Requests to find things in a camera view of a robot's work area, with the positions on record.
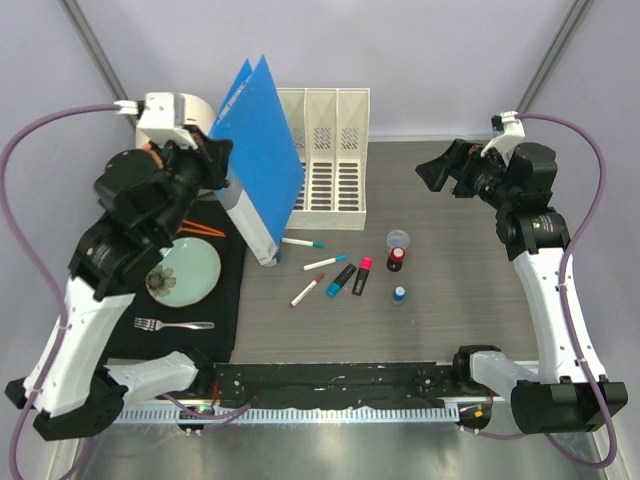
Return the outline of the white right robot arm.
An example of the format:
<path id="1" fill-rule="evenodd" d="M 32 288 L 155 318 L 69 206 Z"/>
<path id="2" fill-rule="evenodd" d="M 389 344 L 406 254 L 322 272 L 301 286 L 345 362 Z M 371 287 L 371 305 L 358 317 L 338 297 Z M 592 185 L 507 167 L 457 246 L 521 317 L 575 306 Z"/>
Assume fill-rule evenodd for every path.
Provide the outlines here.
<path id="1" fill-rule="evenodd" d="M 494 148 L 456 139 L 444 154 L 417 166 L 432 192 L 447 179 L 457 198 L 479 197 L 496 211 L 496 233 L 521 281 L 536 335 L 536 372 L 495 346 L 462 346 L 451 380 L 465 395 L 487 388 L 507 400 L 524 434 L 592 432 L 628 402 L 590 340 L 575 292 L 566 221 L 549 204 L 557 174 L 551 148 L 525 142 L 509 160 Z"/>

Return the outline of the cream perforated file organizer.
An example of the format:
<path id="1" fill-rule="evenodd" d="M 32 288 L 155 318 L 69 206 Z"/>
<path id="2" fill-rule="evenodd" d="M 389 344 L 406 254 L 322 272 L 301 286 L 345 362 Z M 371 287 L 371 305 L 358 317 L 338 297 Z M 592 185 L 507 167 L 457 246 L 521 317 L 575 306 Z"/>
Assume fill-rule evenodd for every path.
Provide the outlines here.
<path id="1" fill-rule="evenodd" d="M 362 231 L 366 224 L 368 88 L 279 88 L 305 180 L 287 228 Z"/>

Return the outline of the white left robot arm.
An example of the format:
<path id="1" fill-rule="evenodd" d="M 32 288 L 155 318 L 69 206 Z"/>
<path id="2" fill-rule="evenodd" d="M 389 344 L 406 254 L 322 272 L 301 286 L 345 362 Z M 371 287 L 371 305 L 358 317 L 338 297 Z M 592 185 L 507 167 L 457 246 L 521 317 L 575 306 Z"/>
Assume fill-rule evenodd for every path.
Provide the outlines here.
<path id="1" fill-rule="evenodd" d="M 203 188 L 226 187 L 230 140 L 199 134 L 194 147 L 174 141 L 154 152 L 112 157 L 94 189 L 104 212 L 81 237 L 69 264 L 61 314 L 32 373 L 10 381 L 5 393 L 46 441 L 93 437 L 122 410 L 155 397 L 185 392 L 205 397 L 213 363 L 193 347 L 161 358 L 108 368 L 105 346 L 148 273 L 172 245 Z"/>

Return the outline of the blue plastic folder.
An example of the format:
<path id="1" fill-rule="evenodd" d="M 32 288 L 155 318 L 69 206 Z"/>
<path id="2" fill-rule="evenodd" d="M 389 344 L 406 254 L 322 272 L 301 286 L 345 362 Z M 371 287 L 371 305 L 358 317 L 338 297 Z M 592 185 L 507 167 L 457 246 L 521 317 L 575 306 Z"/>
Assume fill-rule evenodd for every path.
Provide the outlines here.
<path id="1" fill-rule="evenodd" d="M 275 265 L 305 174 L 264 57 L 243 64 L 209 136 L 233 143 L 219 202 L 259 264 Z"/>

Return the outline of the cream round drawer cabinet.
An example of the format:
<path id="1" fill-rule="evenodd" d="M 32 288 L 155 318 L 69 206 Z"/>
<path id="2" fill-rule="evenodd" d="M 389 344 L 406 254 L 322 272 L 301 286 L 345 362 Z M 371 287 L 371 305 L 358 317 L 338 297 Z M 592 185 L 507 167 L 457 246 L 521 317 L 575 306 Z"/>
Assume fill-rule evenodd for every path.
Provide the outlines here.
<path id="1" fill-rule="evenodd" d="M 205 100 L 195 95 L 181 94 L 184 94 L 187 100 L 187 126 L 196 126 L 203 134 L 208 134 L 214 123 L 214 110 L 212 107 Z M 148 137 L 139 131 L 136 126 L 136 146 L 142 147 L 149 142 L 151 141 Z"/>

